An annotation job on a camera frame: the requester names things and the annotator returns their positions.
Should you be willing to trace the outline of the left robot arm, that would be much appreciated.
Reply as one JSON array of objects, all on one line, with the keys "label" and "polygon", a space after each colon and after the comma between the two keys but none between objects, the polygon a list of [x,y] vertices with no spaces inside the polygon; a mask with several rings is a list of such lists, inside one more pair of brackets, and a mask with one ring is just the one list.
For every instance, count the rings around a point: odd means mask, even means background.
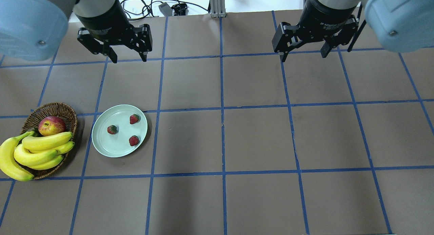
[{"label": "left robot arm", "polygon": [[113,63],[118,60],[115,45],[136,51],[144,62],[153,50],[150,26],[133,26],[119,0],[0,0],[1,53],[27,61],[48,59],[65,37],[71,14],[83,25],[78,42]]}]

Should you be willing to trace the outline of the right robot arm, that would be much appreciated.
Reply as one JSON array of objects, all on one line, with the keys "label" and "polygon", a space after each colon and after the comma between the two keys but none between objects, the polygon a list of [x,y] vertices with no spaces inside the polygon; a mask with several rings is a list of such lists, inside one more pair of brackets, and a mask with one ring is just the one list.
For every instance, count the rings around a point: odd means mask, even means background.
[{"label": "right robot arm", "polygon": [[273,51],[282,62],[289,52],[313,42],[324,42],[323,58],[339,45],[347,45],[351,52],[366,25],[384,49],[417,51],[434,43],[433,4],[434,0],[303,0],[299,22],[282,22],[276,28]]}]

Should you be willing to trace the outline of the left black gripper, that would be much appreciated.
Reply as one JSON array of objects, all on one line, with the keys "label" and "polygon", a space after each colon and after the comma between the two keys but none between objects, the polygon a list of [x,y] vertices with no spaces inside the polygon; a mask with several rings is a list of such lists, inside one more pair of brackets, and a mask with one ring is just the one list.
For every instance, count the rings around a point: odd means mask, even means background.
[{"label": "left black gripper", "polygon": [[73,12],[84,25],[79,28],[77,40],[88,51],[101,53],[116,64],[118,56],[112,46],[124,45],[147,62],[147,54],[153,50],[150,25],[133,26],[118,0],[81,0]]}]

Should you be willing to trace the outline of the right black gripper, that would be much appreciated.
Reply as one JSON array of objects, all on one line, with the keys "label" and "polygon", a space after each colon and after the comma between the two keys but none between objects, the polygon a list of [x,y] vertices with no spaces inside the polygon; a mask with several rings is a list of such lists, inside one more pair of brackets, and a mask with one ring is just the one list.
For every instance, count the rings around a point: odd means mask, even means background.
[{"label": "right black gripper", "polygon": [[359,19],[353,12],[360,0],[303,0],[303,10],[296,25],[282,22],[272,39],[273,51],[280,61],[301,46],[324,41],[320,49],[326,58],[333,48],[347,45],[356,37]]}]

